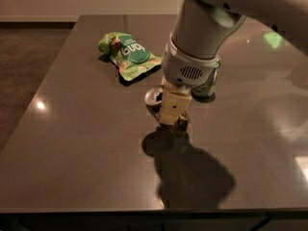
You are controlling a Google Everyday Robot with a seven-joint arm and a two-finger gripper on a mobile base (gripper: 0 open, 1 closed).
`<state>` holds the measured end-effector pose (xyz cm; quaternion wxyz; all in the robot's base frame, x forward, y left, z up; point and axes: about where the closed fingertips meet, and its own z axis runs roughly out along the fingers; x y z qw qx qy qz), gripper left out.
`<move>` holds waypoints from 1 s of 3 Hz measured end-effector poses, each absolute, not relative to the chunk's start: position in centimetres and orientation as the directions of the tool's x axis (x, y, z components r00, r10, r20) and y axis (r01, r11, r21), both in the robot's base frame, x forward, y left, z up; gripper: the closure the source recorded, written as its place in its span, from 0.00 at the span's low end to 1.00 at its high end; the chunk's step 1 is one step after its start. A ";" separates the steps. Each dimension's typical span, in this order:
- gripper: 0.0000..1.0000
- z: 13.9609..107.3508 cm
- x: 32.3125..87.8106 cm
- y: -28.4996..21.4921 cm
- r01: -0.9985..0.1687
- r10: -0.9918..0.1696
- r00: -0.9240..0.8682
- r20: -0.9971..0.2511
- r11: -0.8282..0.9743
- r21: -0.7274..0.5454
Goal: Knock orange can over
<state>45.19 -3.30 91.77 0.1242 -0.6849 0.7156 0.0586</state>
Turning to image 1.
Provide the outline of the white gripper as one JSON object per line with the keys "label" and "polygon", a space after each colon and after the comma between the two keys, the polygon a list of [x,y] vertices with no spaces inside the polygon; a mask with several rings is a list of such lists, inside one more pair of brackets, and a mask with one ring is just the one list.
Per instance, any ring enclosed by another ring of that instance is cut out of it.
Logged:
{"label": "white gripper", "polygon": [[[165,79],[174,86],[197,87],[206,82],[219,66],[220,57],[212,46],[197,39],[185,42],[171,34],[162,61]],[[188,89],[163,90],[159,123],[173,125],[189,107],[192,97]]]}

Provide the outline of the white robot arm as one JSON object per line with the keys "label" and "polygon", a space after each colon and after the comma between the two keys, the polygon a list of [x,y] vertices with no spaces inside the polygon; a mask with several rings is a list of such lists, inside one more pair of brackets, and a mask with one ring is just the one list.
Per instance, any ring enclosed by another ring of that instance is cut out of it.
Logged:
{"label": "white robot arm", "polygon": [[176,123],[200,87],[219,67],[218,52],[248,17],[271,27],[299,51],[308,51],[308,0],[184,0],[162,61],[163,101],[159,122]]}

